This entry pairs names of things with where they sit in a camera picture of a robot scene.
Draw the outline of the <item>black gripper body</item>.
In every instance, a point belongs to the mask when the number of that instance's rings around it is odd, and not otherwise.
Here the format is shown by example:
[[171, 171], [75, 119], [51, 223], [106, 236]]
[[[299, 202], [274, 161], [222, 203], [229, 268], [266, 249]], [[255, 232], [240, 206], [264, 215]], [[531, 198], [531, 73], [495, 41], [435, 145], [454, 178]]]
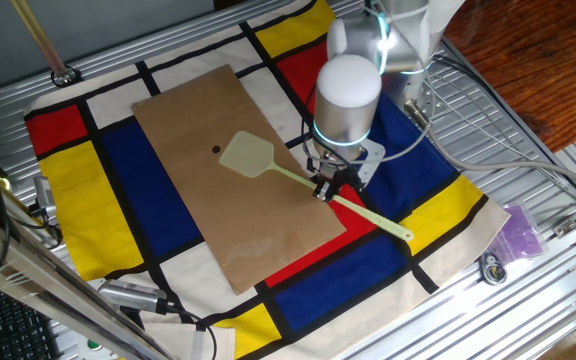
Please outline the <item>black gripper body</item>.
[[359, 177], [357, 168], [354, 165], [328, 165], [323, 166], [324, 173], [321, 173], [322, 166], [319, 162], [308, 159], [307, 170], [314, 173], [311, 179], [315, 184], [322, 182], [339, 183], [349, 185], [353, 189], [363, 189], [364, 184]]

